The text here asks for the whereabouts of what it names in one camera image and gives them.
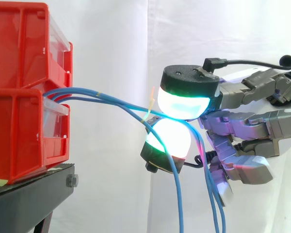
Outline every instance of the red plastic bin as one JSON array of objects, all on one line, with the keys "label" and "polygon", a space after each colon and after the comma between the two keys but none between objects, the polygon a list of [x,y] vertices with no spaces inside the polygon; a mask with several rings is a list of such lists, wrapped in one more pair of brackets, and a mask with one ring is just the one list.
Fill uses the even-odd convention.
[{"label": "red plastic bin", "polygon": [[36,89],[0,89],[0,180],[14,183],[67,160],[69,111]]},{"label": "red plastic bin", "polygon": [[72,44],[35,2],[0,2],[0,88],[72,86]]}]

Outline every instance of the black cable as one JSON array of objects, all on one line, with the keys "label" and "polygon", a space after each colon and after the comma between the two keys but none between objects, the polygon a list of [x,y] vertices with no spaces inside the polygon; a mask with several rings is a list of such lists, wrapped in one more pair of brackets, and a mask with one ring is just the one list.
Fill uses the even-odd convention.
[{"label": "black cable", "polygon": [[[215,150],[206,152],[206,159],[207,159],[208,164],[210,164],[210,162],[212,161],[214,156],[218,156],[218,154]],[[184,162],[183,165],[194,167],[194,168],[202,168],[203,167],[203,161],[202,161],[202,158],[200,157],[200,155],[195,156],[194,160],[197,164],[191,164],[191,163]]]},{"label": "black cable", "polygon": [[269,67],[273,69],[282,69],[282,70],[291,69],[291,67],[277,66],[274,64],[266,63],[266,62],[258,62],[258,61],[251,61],[251,60],[228,60],[227,61],[227,65],[237,65],[237,64],[255,65],[255,66]]},{"label": "black cable", "polygon": [[203,166],[200,166],[198,164],[191,164],[191,163],[187,163],[187,162],[184,162],[183,165],[190,166],[190,167],[194,167],[194,168],[201,168],[201,167],[203,167]]},{"label": "black cable", "polygon": [[226,67],[228,65],[255,65],[262,67],[269,67],[273,69],[282,69],[282,70],[291,70],[291,56],[285,55],[280,58],[279,66],[259,61],[251,61],[251,60],[227,60],[221,58],[206,58],[203,64],[203,69],[207,72],[213,73],[215,69],[220,69]]}]

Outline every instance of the cable connector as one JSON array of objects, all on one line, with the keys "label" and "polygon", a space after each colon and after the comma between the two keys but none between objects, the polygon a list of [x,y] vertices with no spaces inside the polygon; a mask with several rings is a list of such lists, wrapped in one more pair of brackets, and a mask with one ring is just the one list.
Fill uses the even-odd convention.
[{"label": "cable connector", "polygon": [[228,65],[227,59],[206,58],[203,64],[203,69],[213,73],[215,69],[223,68]]}]

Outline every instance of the cable bundle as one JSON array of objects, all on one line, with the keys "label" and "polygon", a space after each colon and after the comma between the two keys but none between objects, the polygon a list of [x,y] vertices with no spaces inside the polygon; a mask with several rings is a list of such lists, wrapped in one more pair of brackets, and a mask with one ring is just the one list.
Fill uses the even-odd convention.
[{"label": "cable bundle", "polygon": [[[91,98],[65,97],[65,98],[58,100],[59,97],[65,96],[68,94],[85,95],[85,96],[89,96]],[[81,101],[89,101],[89,102],[115,105],[115,106],[123,109],[127,113],[129,113],[132,117],[134,117],[136,120],[138,120],[143,125],[145,125],[145,127],[150,132],[153,133],[153,135],[157,138],[157,140],[162,144],[162,146],[165,150],[165,153],[167,154],[168,161],[170,163],[170,166],[171,166],[173,174],[174,174],[175,183],[176,183],[176,190],[177,190],[177,199],[178,199],[179,232],[184,233],[181,187],[180,187],[179,176],[178,176],[178,172],[177,172],[175,163],[174,163],[171,155],[168,153],[168,150],[167,150],[166,146],[164,145],[163,141],[161,140],[160,136],[153,130],[153,128],[146,121],[142,120],[141,117],[139,117],[137,114],[135,114],[132,111],[132,110],[137,110],[137,111],[142,111],[142,112],[148,112],[149,110],[147,108],[143,108],[143,107],[122,101],[122,100],[117,99],[115,97],[112,97],[112,96],[109,96],[109,95],[106,95],[106,94],[103,94],[103,93],[100,93],[100,92],[97,92],[94,90],[85,89],[85,88],[77,88],[77,87],[59,88],[59,89],[51,90],[51,91],[44,94],[45,97],[49,97],[51,95],[53,95],[53,97],[51,99],[58,102],[58,103],[61,103],[61,102],[67,101],[67,100],[81,100]],[[199,132],[197,131],[197,129],[195,129],[192,125],[190,125],[188,122],[186,122],[184,120],[174,119],[174,118],[168,117],[164,113],[157,112],[154,110],[151,110],[150,112],[152,114],[155,114],[155,115],[158,115],[161,117],[165,117],[165,118],[170,118],[172,120],[176,120],[176,121],[179,121],[179,122],[185,124],[188,127],[188,129],[192,132],[194,138],[196,139],[197,147],[199,149],[199,153],[201,155],[201,159],[202,159],[203,164],[205,164],[205,165],[207,164],[204,141],[203,141],[202,137],[200,136]],[[220,210],[221,221],[222,221],[222,232],[225,233],[226,232],[225,215],[224,215],[223,207],[222,207],[222,204],[221,204],[221,201],[219,198],[218,190],[217,190],[215,183],[212,179],[212,176],[209,172],[208,166],[204,166],[204,172],[205,172],[207,190],[208,190],[208,194],[209,194],[209,198],[210,198],[210,202],[211,202],[211,207],[212,207],[215,231],[216,231],[216,233],[219,233],[219,226],[218,226],[218,220],[217,220],[217,214],[216,214],[216,208],[215,208],[213,196],[214,196],[214,198],[218,204],[219,210]]]}]

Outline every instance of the metal bolt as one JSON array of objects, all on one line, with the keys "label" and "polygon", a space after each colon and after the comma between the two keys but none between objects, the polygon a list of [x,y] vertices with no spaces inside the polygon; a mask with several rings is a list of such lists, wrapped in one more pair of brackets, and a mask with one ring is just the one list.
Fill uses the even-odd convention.
[{"label": "metal bolt", "polygon": [[79,176],[77,174],[69,175],[67,177],[67,186],[70,188],[75,188],[78,186]]}]

